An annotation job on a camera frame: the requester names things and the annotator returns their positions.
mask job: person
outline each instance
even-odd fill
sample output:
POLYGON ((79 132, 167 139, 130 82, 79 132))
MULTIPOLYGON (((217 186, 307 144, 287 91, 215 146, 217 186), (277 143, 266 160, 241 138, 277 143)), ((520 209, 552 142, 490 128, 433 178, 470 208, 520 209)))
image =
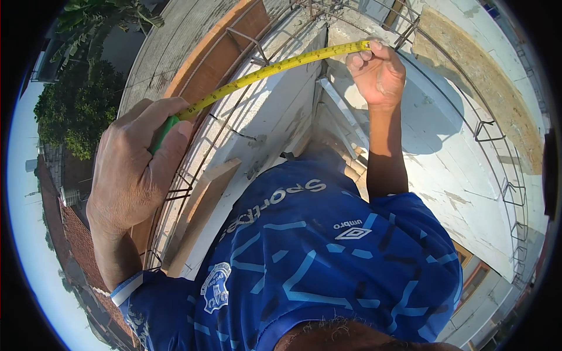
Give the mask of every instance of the person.
POLYGON ((341 157, 309 148, 248 186, 194 281, 142 271, 128 234, 165 198, 192 125, 147 148, 187 102, 142 100, 103 133, 87 216, 99 271, 146 349, 459 350, 434 343, 463 276, 446 230, 408 189, 406 69, 390 47, 370 47, 346 58, 369 107, 370 202, 341 157))

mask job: hand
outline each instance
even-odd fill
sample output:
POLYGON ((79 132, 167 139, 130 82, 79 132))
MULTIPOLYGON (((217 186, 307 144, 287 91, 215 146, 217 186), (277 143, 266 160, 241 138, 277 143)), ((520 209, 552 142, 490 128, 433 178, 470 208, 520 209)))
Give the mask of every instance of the hand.
POLYGON ((164 201, 191 136, 181 121, 166 134, 154 156, 147 150, 166 118, 186 109, 181 97, 144 99, 103 132, 86 214, 92 234, 120 240, 164 201))
POLYGON ((371 51, 347 55, 347 69, 370 108, 393 108, 402 100, 406 68, 381 41, 371 39, 370 47, 371 51))

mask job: water tank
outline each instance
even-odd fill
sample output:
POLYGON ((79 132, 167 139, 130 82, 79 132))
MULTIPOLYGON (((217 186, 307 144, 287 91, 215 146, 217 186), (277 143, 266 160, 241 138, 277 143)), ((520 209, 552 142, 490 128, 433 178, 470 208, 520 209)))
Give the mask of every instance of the water tank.
POLYGON ((61 186, 61 198, 65 207, 76 205, 80 202, 80 191, 78 189, 65 189, 61 186))

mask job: tree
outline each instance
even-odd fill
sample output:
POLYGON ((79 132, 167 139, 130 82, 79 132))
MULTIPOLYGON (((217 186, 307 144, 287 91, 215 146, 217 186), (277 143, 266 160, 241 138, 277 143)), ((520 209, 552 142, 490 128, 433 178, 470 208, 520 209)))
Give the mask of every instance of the tree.
POLYGON ((74 291, 74 288, 72 287, 72 284, 70 284, 70 282, 66 278, 65 273, 62 270, 58 270, 58 276, 61 278, 62 286, 65 288, 66 292, 72 293, 74 291))
POLYGON ((55 246, 53 245, 53 239, 51 238, 51 235, 48 230, 45 233, 45 241, 47 242, 47 247, 49 248, 49 250, 55 251, 55 246))
POLYGON ((107 61, 100 61, 99 77, 89 85, 88 66, 73 63, 59 81, 45 85, 33 112, 39 139, 52 146, 66 144, 80 159, 90 159, 103 131, 115 119, 123 76, 107 61))
POLYGON ((51 62, 56 62, 67 52, 62 63, 65 67, 70 57, 83 48, 88 52, 91 83, 96 79, 95 63, 101 59, 103 42, 113 27, 118 26, 127 32, 130 24, 137 24, 147 35, 151 26, 159 28, 164 25, 162 17, 151 14, 139 0, 70 0, 57 20, 57 33, 68 35, 68 39, 51 62))

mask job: tape measure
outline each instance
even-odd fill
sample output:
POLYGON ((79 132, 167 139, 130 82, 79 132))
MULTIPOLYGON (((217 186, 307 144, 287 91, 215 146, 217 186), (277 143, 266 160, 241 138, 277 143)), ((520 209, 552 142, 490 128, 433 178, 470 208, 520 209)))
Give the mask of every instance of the tape measure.
POLYGON ((272 76, 276 73, 287 71, 291 68, 305 65, 310 62, 323 60, 339 54, 348 54, 359 51, 370 50, 369 41, 361 40, 359 42, 347 43, 330 46, 328 48, 318 49, 312 52, 307 52, 298 56, 288 58, 286 60, 266 66, 242 78, 239 78, 231 83, 220 87, 211 94, 205 96, 201 100, 189 106, 187 110, 181 111, 178 115, 168 117, 166 122, 155 132, 155 137, 152 139, 152 144, 149 151, 154 155, 156 150, 160 147, 162 140, 166 133, 179 121, 190 121, 197 116, 197 112, 205 107, 213 104, 214 102, 224 98, 228 94, 234 93, 236 90, 241 89, 247 85, 255 83, 263 78, 272 76))

